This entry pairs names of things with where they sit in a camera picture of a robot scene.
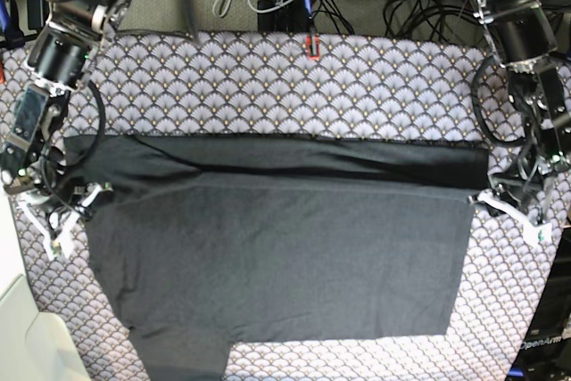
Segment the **dark grey T-shirt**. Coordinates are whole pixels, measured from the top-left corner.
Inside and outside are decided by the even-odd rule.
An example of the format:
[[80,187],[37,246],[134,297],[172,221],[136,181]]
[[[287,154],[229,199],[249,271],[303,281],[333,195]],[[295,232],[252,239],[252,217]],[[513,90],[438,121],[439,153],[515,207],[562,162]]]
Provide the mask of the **dark grey T-shirt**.
[[153,380],[237,343],[441,335],[488,153],[256,136],[106,138],[89,265]]

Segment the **black OpenArm box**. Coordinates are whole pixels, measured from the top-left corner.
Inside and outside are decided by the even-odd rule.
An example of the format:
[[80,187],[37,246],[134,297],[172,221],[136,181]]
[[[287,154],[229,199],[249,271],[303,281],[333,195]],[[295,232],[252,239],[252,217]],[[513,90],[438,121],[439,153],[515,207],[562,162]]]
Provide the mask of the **black OpenArm box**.
[[570,226],[565,225],[541,300],[508,380],[570,378]]

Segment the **white plastic bin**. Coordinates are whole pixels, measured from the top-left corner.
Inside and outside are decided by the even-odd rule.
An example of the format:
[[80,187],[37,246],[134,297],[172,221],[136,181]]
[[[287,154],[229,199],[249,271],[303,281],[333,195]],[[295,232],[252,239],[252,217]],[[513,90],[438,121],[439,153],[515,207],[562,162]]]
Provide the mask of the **white plastic bin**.
[[38,309],[23,275],[1,295],[1,378],[90,378],[64,321]]

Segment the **fan-patterned tablecloth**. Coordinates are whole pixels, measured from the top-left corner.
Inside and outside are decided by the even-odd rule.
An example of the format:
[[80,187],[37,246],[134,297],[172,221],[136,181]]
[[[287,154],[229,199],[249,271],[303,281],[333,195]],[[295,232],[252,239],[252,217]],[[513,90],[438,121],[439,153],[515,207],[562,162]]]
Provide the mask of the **fan-patterned tablecloth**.
[[[199,44],[128,34],[92,79],[110,134],[284,133],[333,139],[466,142],[484,137],[469,85],[484,54],[470,47],[324,36],[213,32]],[[232,380],[502,380],[517,354],[545,349],[525,333],[557,250],[567,244],[570,177],[553,183],[552,239],[524,243],[506,216],[477,211],[451,325],[443,336],[239,344]]]

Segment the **red table clamp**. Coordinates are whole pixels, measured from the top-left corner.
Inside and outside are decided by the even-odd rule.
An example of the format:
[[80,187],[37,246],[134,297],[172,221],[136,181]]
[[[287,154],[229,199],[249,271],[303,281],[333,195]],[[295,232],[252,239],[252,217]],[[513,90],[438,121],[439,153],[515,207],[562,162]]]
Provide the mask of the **red table clamp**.
[[315,33],[310,33],[306,37],[306,52],[310,60],[320,59],[320,43],[319,35]]

